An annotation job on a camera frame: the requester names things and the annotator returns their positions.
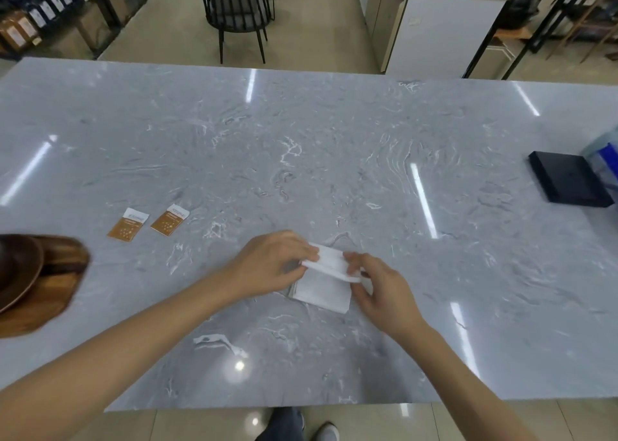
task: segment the person's left hand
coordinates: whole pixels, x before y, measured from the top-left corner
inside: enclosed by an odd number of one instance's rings
[[[290,272],[285,272],[284,266],[293,261],[316,262],[318,251],[291,230],[259,235],[247,242],[220,272],[235,298],[243,299],[281,290],[301,279],[305,266],[299,265]]]

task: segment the folded white paper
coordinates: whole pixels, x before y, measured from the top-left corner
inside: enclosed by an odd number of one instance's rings
[[[348,263],[340,250],[312,245],[320,248],[320,259],[317,262],[302,262],[309,270],[292,285],[289,297],[345,314],[350,309],[350,282],[359,283],[360,275],[346,273]]]

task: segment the black chair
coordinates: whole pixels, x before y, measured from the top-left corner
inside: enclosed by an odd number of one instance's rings
[[[266,26],[271,21],[271,11],[268,0],[203,0],[206,10],[206,20],[219,30],[219,55],[223,64],[223,41],[225,32],[256,32],[258,34],[259,51],[264,58],[264,47],[260,31],[268,40]]]

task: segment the gray sneaker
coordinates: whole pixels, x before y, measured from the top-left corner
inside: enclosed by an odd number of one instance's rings
[[[313,435],[312,441],[339,441],[339,430],[334,424],[327,421]]]

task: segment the counter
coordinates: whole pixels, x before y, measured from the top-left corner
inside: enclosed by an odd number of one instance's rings
[[[398,269],[499,397],[614,397],[618,213],[546,202],[525,158],[579,152],[616,97],[25,59],[0,80],[0,231],[75,236],[93,262],[66,312],[0,340],[0,387],[291,227]],[[149,226],[171,203],[191,213],[166,237]],[[128,206],[151,216],[126,244],[106,234]],[[269,294],[205,321],[109,409],[434,400],[355,304]]]

